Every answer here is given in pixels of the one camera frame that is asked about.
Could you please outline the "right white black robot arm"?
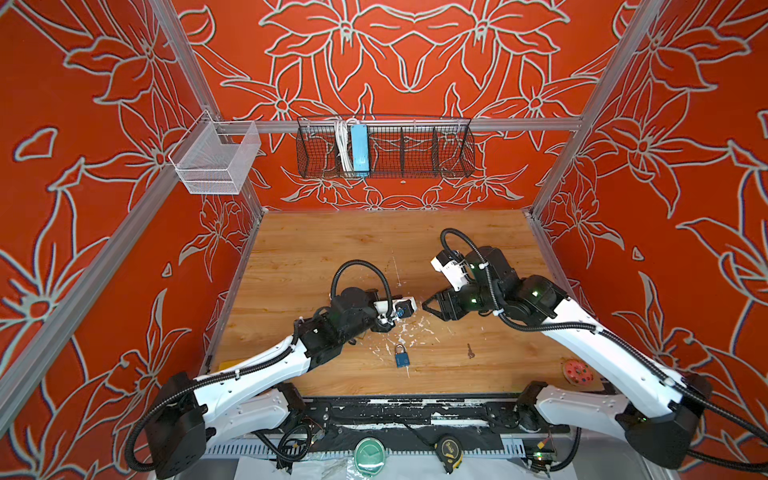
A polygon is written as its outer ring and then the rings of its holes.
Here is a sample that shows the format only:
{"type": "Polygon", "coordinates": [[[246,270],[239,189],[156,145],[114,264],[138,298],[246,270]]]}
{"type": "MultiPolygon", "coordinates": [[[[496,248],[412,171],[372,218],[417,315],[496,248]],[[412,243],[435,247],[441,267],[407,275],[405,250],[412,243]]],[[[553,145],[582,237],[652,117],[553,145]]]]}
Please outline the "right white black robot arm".
{"type": "Polygon", "coordinates": [[[499,249],[479,247],[455,228],[443,229],[440,242],[442,250],[431,265],[450,285],[433,295],[438,306],[432,315],[450,322],[476,312],[495,316],[518,332],[541,333],[585,361],[616,391],[568,392],[532,382],[518,402],[523,427],[534,428],[543,420],[602,433],[669,470],[693,458],[740,472],[766,472],[764,462],[736,462],[692,448],[707,411],[760,440],[767,438],[764,429],[712,403],[705,378],[682,375],[643,354],[546,277],[519,277],[499,249]]]}

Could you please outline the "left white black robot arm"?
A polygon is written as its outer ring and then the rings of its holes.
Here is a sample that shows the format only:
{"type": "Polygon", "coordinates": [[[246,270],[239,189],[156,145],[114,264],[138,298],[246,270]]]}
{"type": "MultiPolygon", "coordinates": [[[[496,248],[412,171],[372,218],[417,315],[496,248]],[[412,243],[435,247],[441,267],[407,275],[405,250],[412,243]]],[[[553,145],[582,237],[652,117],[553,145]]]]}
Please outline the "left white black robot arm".
{"type": "Polygon", "coordinates": [[[350,260],[335,273],[329,298],[274,347],[218,373],[171,377],[124,445],[127,466],[170,478],[188,468],[206,447],[250,430],[277,428],[290,414],[277,385],[304,375],[339,356],[367,331],[387,333],[416,310],[413,298],[382,290],[338,288],[350,260]]]}

